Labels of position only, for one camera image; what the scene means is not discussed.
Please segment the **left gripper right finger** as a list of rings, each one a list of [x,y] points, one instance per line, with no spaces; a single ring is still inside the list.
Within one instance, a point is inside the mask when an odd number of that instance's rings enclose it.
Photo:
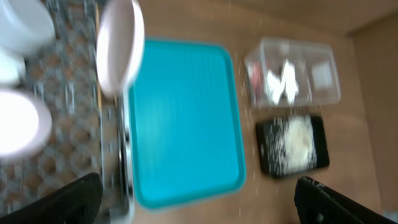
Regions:
[[[308,176],[298,178],[294,203],[301,224],[395,224]]]

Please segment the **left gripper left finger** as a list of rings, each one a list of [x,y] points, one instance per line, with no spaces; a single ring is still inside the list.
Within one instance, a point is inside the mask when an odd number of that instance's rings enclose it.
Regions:
[[[102,198],[100,175],[92,172],[1,217],[1,224],[93,223],[100,210]]]

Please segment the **small white plate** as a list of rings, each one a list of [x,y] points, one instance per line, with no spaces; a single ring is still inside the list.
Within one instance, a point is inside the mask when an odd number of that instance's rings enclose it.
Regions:
[[[40,98],[27,91],[1,90],[1,159],[38,153],[51,132],[52,116]]]

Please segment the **white paper napkin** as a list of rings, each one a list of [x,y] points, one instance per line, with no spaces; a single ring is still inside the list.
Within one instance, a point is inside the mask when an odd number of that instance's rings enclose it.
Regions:
[[[289,60],[285,60],[282,67],[282,79],[285,82],[284,93],[288,104],[292,105],[299,93],[299,86],[295,78],[295,66]]]

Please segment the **red snack wrapper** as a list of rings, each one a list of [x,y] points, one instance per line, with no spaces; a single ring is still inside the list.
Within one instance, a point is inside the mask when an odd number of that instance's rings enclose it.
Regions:
[[[257,62],[251,64],[250,79],[255,97],[260,98],[263,92],[263,76],[261,66]]]

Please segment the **large white plate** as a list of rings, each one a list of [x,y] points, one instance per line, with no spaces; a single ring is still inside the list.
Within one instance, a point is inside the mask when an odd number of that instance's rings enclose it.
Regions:
[[[136,0],[110,0],[101,15],[96,70],[103,95],[114,98],[139,75],[145,45],[144,18]]]

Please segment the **grey bowl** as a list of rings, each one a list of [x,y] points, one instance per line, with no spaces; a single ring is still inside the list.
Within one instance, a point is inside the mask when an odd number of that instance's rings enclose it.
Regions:
[[[38,0],[1,0],[1,47],[30,57],[55,39],[45,5]]]

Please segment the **pile of white rice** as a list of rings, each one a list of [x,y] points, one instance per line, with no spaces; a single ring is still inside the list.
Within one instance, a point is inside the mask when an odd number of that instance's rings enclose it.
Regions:
[[[312,169],[317,153],[310,116],[289,116],[271,121],[266,137],[269,172],[283,177]]]

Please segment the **black plastic tray bin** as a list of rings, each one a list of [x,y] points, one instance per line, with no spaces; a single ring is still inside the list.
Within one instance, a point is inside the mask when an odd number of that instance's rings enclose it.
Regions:
[[[260,168],[284,179],[330,165],[325,127],[320,116],[282,116],[256,123]]]

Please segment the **grey plastic dish rack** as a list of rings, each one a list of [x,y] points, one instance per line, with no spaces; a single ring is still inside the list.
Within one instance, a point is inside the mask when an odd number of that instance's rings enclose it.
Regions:
[[[116,100],[101,94],[96,36],[104,1],[45,1],[55,41],[25,61],[21,90],[48,106],[52,132],[38,153],[1,160],[1,215],[8,215],[91,172],[103,198],[96,223],[132,223]]]

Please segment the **teal plastic serving tray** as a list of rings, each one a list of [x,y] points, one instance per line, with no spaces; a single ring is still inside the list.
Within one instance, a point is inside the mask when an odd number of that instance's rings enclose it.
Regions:
[[[229,52],[148,39],[128,92],[134,193],[148,210],[239,191],[246,180]]]

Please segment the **clear plastic container bin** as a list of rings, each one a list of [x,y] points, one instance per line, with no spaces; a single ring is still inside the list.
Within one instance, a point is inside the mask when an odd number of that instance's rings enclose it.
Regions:
[[[303,40],[265,37],[244,58],[251,104],[299,107],[341,98],[332,48]]]

